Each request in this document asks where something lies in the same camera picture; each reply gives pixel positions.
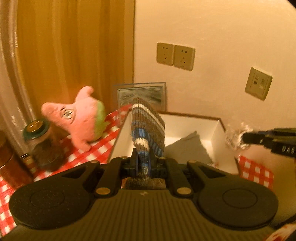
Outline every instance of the green jar lid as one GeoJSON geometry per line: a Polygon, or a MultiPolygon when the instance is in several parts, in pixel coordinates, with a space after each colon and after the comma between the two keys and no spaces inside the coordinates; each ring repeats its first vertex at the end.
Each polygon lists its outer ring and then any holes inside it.
{"type": "Polygon", "coordinates": [[[33,140],[43,136],[49,129],[50,123],[47,119],[37,119],[30,122],[23,131],[24,140],[33,140]]]}

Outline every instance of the wall socket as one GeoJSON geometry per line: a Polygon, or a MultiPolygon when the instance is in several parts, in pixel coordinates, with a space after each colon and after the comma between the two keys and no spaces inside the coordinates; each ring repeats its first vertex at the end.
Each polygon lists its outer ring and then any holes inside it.
{"type": "Polygon", "coordinates": [[[174,45],[157,43],[156,61],[161,64],[173,65],[174,61],[174,45]]]}
{"type": "Polygon", "coordinates": [[[251,68],[245,92],[255,96],[260,100],[265,100],[269,87],[271,85],[272,76],[267,75],[260,70],[251,68]]]}
{"type": "Polygon", "coordinates": [[[174,66],[191,71],[193,69],[195,49],[175,45],[174,66]]]}

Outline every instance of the tablecloth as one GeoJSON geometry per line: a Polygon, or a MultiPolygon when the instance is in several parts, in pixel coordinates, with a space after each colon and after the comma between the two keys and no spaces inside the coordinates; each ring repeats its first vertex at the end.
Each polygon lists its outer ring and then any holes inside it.
{"type": "MultiPolygon", "coordinates": [[[[127,111],[128,108],[121,109],[122,119],[124,119],[127,111]]],[[[117,114],[118,112],[115,111],[106,117],[106,121],[109,122],[106,131],[98,141],[91,143],[92,148],[88,152],[83,152],[73,147],[71,136],[61,140],[61,145],[63,146],[65,156],[67,157],[67,163],[59,170],[55,172],[45,172],[39,170],[33,162],[26,163],[35,177],[34,181],[63,172],[87,161],[98,160],[102,164],[106,163],[120,130],[116,125],[117,114]]],[[[242,178],[249,179],[272,189],[273,173],[270,170],[243,156],[241,156],[238,161],[241,168],[242,178]]],[[[7,182],[0,177],[0,230],[2,236],[8,234],[16,226],[8,208],[8,202],[13,193],[14,189],[12,189],[7,182]]]]}

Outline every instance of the white stripe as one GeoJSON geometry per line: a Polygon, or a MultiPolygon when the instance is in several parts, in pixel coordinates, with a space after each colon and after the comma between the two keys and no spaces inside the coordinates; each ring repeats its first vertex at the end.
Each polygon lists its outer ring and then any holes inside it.
{"type": "Polygon", "coordinates": [[[149,151],[149,144],[148,144],[148,141],[146,139],[144,139],[144,138],[137,138],[137,139],[135,139],[134,143],[136,145],[144,146],[149,151]]]}
{"type": "Polygon", "coordinates": [[[136,108],[136,107],[140,107],[140,108],[144,109],[149,115],[152,116],[152,118],[157,122],[157,124],[160,126],[160,128],[161,128],[163,131],[165,131],[164,127],[163,127],[162,124],[159,122],[159,120],[155,117],[155,115],[154,115],[149,109],[147,109],[146,106],[137,103],[137,104],[134,104],[134,105],[133,105],[132,109],[134,109],[134,108],[136,108]]]}

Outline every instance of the pink plush toy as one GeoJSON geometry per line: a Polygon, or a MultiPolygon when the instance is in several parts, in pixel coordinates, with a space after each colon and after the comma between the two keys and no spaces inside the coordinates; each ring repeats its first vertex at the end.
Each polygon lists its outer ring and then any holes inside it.
{"type": "Polygon", "coordinates": [[[44,103],[42,114],[68,131],[72,143],[77,149],[88,151],[88,142],[99,139],[107,127],[106,111],[103,103],[91,97],[94,89],[83,87],[77,94],[73,104],[44,103]]]}

